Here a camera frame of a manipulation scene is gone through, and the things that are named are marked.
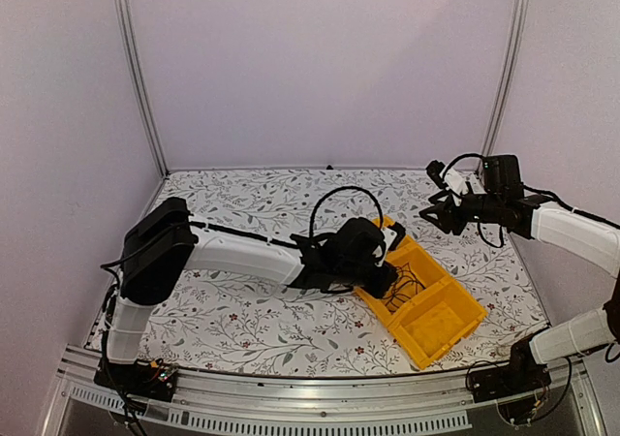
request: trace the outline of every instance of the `floral pattern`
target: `floral pattern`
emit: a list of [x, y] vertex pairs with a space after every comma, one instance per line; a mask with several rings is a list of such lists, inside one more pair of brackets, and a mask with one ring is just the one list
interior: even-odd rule
[[[475, 186], [480, 186], [471, 176]], [[452, 236], [419, 217], [436, 192], [423, 171], [183, 171], [173, 173], [155, 204], [177, 196], [215, 223], [273, 237], [307, 234], [310, 212], [331, 189], [357, 185], [483, 305], [488, 316], [468, 338], [425, 371], [507, 358], [519, 337], [546, 324], [532, 283], [509, 240], [485, 245], [470, 225]], [[359, 193], [334, 195], [320, 209], [317, 233], [377, 212]], [[483, 228], [497, 243], [496, 229]], [[88, 347], [100, 347], [95, 327]], [[355, 294], [323, 295], [221, 271], [185, 271], [159, 305], [142, 338], [143, 358], [236, 373], [286, 376], [416, 372], [398, 343]]]

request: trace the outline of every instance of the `robotic hand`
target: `robotic hand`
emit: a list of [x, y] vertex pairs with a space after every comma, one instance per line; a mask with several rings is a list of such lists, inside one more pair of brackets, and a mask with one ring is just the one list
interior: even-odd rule
[[[365, 218], [348, 220], [337, 233], [314, 235], [319, 205], [341, 190], [367, 194], [379, 210], [380, 227]], [[95, 383], [119, 395], [135, 394], [170, 401], [175, 389], [175, 367], [160, 360], [137, 361], [140, 339], [153, 309], [172, 293], [184, 269], [218, 269], [255, 275], [291, 288], [343, 293], [361, 286], [382, 298], [398, 274], [385, 263], [388, 251], [405, 236], [402, 225], [383, 228], [383, 214], [367, 190], [346, 186], [326, 194], [310, 217], [309, 235], [293, 234], [294, 243], [209, 223], [192, 215], [186, 202], [170, 198], [142, 219], [125, 236], [120, 260], [119, 293], [109, 292], [107, 330], [102, 338], [102, 360]], [[332, 284], [345, 289], [333, 291]]]
[[[458, 160], [470, 157], [482, 160], [485, 193], [475, 193], [452, 169]], [[515, 156], [466, 154], [447, 167], [434, 161], [426, 172], [441, 191], [420, 216], [444, 233], [459, 235], [470, 222], [496, 223], [522, 237], [562, 247], [618, 280], [619, 227], [569, 207], [552, 192], [525, 186]], [[533, 194], [526, 197], [525, 190]], [[616, 282], [611, 300], [602, 308], [522, 338], [512, 346], [508, 365], [473, 371], [467, 385], [477, 402], [538, 389], [550, 384], [546, 368], [550, 361], [591, 353], [619, 340], [620, 282]]]

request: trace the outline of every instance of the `leaf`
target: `leaf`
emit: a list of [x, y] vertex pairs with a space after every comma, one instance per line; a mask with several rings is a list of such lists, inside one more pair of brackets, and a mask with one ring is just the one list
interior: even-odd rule
[[284, 359], [282, 360], [282, 365], [286, 365], [288, 362], [290, 362], [293, 359], [293, 354], [291, 354], [290, 352], [288, 352], [285, 356]]

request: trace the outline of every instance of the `white wall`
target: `white wall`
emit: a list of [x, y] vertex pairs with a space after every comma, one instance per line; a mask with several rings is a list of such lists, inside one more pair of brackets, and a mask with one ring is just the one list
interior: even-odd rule
[[480, 150], [513, 0], [131, 0], [172, 169]]
[[0, 0], [0, 433], [32, 436], [158, 177], [113, 0]]
[[[570, 204], [620, 221], [620, 0], [530, 0], [495, 152]], [[559, 249], [521, 239], [552, 321], [596, 308], [614, 280]], [[620, 367], [588, 359], [609, 434], [620, 434]]]

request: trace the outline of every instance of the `yellow storage box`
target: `yellow storage box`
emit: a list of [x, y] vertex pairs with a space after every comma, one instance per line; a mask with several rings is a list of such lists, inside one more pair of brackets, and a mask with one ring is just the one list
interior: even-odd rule
[[[392, 224], [384, 218], [384, 226]], [[356, 293], [423, 370], [474, 332], [486, 310], [409, 235], [386, 261], [400, 269], [386, 296], [377, 299], [362, 288]]]

